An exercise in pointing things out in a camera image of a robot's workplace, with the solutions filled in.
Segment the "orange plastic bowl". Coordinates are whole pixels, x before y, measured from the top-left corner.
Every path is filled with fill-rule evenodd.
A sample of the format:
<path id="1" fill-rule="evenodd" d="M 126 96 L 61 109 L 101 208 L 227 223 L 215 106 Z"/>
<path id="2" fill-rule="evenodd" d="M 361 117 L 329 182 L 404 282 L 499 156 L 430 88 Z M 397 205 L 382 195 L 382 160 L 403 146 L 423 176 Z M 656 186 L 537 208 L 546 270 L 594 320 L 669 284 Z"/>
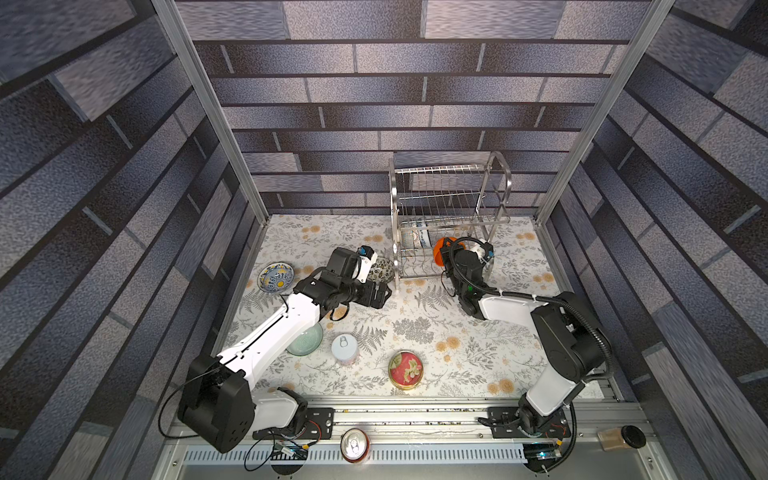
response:
<path id="1" fill-rule="evenodd" d="M 442 237 L 433 246 L 433 259 L 435 264 L 438 267 L 441 267 L 441 268 L 444 267 L 442 250 L 446 247 L 451 246 L 455 240 L 456 240 L 455 237 Z"/>

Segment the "dark glass patterned bowl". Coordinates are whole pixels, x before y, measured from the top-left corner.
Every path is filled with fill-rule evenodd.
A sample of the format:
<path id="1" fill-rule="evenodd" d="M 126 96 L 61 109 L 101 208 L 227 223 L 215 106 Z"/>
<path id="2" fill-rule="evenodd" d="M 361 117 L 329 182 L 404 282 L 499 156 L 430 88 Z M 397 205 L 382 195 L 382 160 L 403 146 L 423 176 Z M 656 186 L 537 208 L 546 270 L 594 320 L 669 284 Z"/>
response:
<path id="1" fill-rule="evenodd" d="M 399 238 L 400 238 L 400 245 L 402 249 L 414 248 L 413 233 L 409 228 L 400 228 Z"/>

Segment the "blue white floral bowl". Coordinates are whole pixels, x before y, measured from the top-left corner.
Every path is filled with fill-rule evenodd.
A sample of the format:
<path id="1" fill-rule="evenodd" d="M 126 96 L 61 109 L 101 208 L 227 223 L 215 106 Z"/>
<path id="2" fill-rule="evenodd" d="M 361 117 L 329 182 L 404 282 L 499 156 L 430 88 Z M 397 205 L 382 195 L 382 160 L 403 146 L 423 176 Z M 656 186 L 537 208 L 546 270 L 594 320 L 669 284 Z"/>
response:
<path id="1" fill-rule="evenodd" d="M 419 245 L 421 248 L 431 248 L 432 243 L 429 236 L 429 231 L 426 228 L 426 224 L 424 222 L 418 222 L 417 223 L 417 229 L 414 231 L 415 234 L 415 241 L 419 242 Z"/>

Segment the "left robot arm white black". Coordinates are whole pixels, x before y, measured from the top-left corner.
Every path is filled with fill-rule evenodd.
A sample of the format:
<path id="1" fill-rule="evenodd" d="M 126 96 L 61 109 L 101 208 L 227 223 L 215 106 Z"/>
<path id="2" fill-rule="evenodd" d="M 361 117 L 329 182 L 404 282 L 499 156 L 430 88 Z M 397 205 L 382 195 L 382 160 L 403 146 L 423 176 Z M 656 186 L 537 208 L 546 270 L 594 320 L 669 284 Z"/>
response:
<path id="1" fill-rule="evenodd" d="M 328 264 L 299 281 L 268 319 L 234 346 L 201 354 L 181 387 L 177 418 L 217 451 L 227 453 L 248 434 L 295 436 L 306 423 L 306 400 L 290 389 L 254 397 L 266 370 L 299 336 L 339 306 L 381 309 L 391 296 L 368 274 L 378 259 L 372 247 L 337 247 Z"/>

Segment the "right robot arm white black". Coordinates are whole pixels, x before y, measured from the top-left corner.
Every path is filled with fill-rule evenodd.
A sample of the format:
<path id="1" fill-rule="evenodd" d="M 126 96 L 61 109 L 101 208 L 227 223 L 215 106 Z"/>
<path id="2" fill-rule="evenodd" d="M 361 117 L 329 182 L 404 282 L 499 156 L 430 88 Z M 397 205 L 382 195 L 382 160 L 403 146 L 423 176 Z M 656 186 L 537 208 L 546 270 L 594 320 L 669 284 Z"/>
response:
<path id="1" fill-rule="evenodd" d="M 516 411 L 514 422 L 523 430 L 532 434 L 587 384 L 614 373 L 612 346 L 602 324 L 575 293 L 546 297 L 490 286 L 484 270 L 495 258 L 494 248 L 477 238 L 446 237 L 438 253 L 467 315 L 523 327 L 543 349 L 547 365 Z"/>

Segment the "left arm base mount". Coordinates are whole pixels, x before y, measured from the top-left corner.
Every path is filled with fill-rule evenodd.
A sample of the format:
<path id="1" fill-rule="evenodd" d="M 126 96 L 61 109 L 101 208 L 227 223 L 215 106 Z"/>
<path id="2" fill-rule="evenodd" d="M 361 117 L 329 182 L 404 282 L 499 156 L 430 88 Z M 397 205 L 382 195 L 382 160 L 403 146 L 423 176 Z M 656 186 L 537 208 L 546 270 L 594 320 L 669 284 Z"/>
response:
<path id="1" fill-rule="evenodd" d="M 336 411 L 328 407 L 309 407 L 296 422 L 283 429 L 274 429 L 278 438 L 309 441 L 330 440 Z"/>

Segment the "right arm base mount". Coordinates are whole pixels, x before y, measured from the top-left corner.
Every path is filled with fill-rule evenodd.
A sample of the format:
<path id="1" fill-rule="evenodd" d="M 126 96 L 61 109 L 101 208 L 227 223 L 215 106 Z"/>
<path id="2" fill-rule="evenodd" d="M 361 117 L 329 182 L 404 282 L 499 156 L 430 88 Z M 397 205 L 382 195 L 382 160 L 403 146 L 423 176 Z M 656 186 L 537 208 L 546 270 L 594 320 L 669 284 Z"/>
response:
<path id="1" fill-rule="evenodd" d="M 559 409 L 542 423 L 527 428 L 518 418 L 516 407 L 488 407 L 486 419 L 494 439 L 531 438 L 563 440 L 572 436 L 565 411 Z"/>

